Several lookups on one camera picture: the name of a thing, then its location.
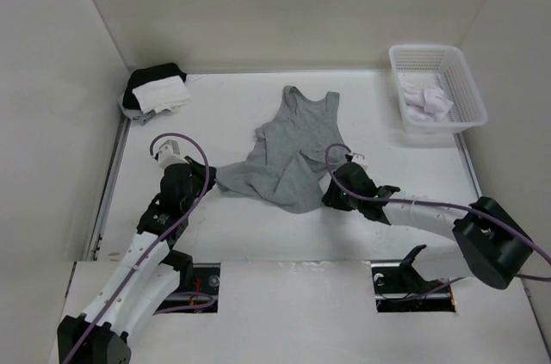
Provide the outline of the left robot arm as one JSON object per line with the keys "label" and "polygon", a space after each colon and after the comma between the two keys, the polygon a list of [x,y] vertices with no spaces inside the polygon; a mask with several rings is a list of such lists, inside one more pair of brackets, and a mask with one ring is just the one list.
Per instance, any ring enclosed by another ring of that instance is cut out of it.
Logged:
{"label": "left robot arm", "polygon": [[133,345],[154,312],[170,294],[192,287],[193,258],[174,246],[215,176],[214,167],[191,157],[164,168],[160,190],[108,282],[78,316],[60,322],[59,362],[130,362]]}

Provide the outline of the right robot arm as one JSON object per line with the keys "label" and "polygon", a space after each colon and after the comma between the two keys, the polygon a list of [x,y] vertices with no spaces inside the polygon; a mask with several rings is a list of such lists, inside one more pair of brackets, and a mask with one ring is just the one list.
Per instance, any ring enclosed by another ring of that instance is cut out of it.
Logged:
{"label": "right robot arm", "polygon": [[467,207],[441,207],[398,187],[375,185],[357,163],[332,171],[322,202],[345,212],[357,210],[384,225],[411,226],[455,241],[461,267],[453,274],[472,275],[494,289],[505,290],[533,253],[532,239],[494,199],[482,196]]}

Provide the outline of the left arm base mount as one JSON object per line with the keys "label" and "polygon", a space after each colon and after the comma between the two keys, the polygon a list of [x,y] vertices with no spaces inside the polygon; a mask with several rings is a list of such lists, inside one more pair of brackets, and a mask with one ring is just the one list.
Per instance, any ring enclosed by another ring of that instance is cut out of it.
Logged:
{"label": "left arm base mount", "polygon": [[159,313],[216,313],[220,290],[219,263],[199,263],[158,307]]}

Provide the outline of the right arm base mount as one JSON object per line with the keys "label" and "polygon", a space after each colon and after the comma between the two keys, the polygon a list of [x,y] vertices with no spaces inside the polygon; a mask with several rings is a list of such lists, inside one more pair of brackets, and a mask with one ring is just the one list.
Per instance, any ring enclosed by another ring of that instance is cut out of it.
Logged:
{"label": "right arm base mount", "polygon": [[455,312],[449,280],[426,281],[413,267],[425,248],[425,244],[418,245],[401,260],[371,263],[379,313]]}

